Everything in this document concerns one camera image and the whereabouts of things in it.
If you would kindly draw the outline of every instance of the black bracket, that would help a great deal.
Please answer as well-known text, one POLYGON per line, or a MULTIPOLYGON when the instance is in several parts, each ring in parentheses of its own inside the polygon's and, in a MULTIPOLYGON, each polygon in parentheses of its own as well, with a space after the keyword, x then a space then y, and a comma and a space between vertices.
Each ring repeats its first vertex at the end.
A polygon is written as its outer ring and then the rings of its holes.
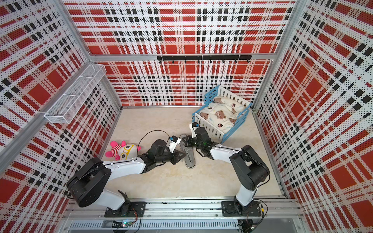
POLYGON ((137 215, 139 217, 144 216, 144 211, 145 211, 145 206, 146 206, 145 201, 130 202, 128 207, 125 208, 125 210, 121 210, 121 208, 124 207, 123 205, 118 209, 120 210, 120 214, 115 213, 110 208, 106 208, 105 215, 104 215, 105 218, 119 218, 119 217, 135 218, 136 217, 135 211, 137 212, 137 215))
POLYGON ((260 217, 261 211, 257 201, 253 201, 247 207, 242 207, 242 213, 238 213, 236 210, 234 201, 222 201, 222 213, 223 217, 260 217))
POLYGON ((199 60, 251 60, 252 55, 174 55, 157 56, 158 61, 199 61, 199 60))

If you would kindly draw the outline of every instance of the white wire mesh basket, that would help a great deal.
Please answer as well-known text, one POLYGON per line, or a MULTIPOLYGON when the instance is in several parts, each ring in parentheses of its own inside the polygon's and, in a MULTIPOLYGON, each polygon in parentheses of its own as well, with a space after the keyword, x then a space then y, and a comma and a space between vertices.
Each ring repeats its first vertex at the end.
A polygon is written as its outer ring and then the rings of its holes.
POLYGON ((51 123, 69 124, 89 94, 106 74, 104 65, 89 64, 44 115, 51 123))

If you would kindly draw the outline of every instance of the perforated wall panel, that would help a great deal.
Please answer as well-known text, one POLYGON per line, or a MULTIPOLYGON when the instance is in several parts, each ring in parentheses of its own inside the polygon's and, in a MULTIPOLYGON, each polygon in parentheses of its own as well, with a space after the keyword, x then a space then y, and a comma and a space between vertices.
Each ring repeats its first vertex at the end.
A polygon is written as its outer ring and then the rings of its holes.
POLYGON ((217 85, 253 101, 269 60, 100 62, 123 106, 203 105, 217 85))
POLYGON ((45 124, 0 177, 0 232, 54 232, 66 182, 96 157, 118 112, 99 83, 73 121, 45 124))
POLYGON ((63 0, 92 54, 273 53, 293 1, 63 0))
POLYGON ((308 1, 259 108, 312 231, 373 231, 372 8, 308 1))
POLYGON ((0 3, 0 151, 85 63, 49 1, 0 3))

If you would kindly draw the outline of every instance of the blue crib rail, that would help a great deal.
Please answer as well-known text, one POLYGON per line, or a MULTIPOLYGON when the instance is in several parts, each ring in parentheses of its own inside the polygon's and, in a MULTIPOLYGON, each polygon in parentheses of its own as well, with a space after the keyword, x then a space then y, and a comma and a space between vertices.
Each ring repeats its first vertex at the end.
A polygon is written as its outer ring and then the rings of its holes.
MULTIPOLYGON (((204 106, 201 107, 200 109, 198 109, 195 113, 198 114, 202 109, 204 109, 207 105, 209 105, 209 103, 211 103, 214 100, 214 97, 218 95, 218 90, 219 90, 219 85, 214 87, 213 89, 211 89, 208 93, 206 93, 205 94, 204 106)), ((225 140, 227 140, 246 121, 246 117, 249 114, 251 105, 252 105, 252 103, 250 103, 248 106, 246 106, 246 108, 238 114, 237 121, 236 121, 235 125, 233 126, 233 128, 231 128, 228 132, 226 132, 224 134, 222 143, 225 140)))

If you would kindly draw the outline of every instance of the marble floor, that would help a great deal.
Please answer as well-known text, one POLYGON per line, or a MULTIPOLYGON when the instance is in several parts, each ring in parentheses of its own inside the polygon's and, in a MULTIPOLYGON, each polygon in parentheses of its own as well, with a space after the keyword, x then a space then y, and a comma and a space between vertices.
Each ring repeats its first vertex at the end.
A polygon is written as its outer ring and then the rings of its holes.
MULTIPOLYGON (((192 113, 198 107, 159 107, 159 108, 124 108, 114 129, 110 141, 126 141, 138 144, 149 131, 160 129, 170 136, 190 135, 189 124, 192 113)), ((164 132, 152 132, 141 141, 145 153, 156 139, 167 140, 164 132)), ((271 180, 256 193, 257 196, 281 195, 277 181, 270 166, 268 156, 250 112, 246 122, 232 134, 223 145, 243 147, 250 145, 270 169, 271 180)), ((240 182, 231 164, 221 160, 201 157, 194 151, 196 166, 186 167, 184 160, 176 165, 166 163, 144 174, 119 177, 107 184, 107 188, 121 190, 129 198, 188 198, 188 197, 232 197, 240 187, 240 182)))

